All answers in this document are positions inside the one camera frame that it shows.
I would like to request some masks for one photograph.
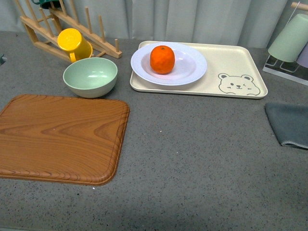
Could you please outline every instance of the purple cup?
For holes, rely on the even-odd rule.
[[[299,65],[308,68],[308,43],[299,54],[296,62]]]

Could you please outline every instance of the curtain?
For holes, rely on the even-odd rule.
[[[31,17],[26,0],[19,0]],[[39,6],[29,0],[37,18]],[[290,0],[74,0],[81,24],[100,35],[98,16],[107,38],[193,42],[265,48],[292,13]],[[71,1],[65,9],[74,18]],[[0,1],[0,30],[25,31],[14,0]]]

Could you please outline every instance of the orange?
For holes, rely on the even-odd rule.
[[[157,46],[151,51],[150,66],[159,74],[168,74],[175,63],[173,50],[165,45]]]

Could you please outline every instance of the bowl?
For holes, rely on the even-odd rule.
[[[117,66],[105,58],[86,58],[74,62],[63,73],[69,89],[84,98],[97,98],[115,86]]]

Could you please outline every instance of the wood grain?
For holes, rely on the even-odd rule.
[[[0,114],[0,177],[106,184],[128,116],[118,100],[17,96]]]

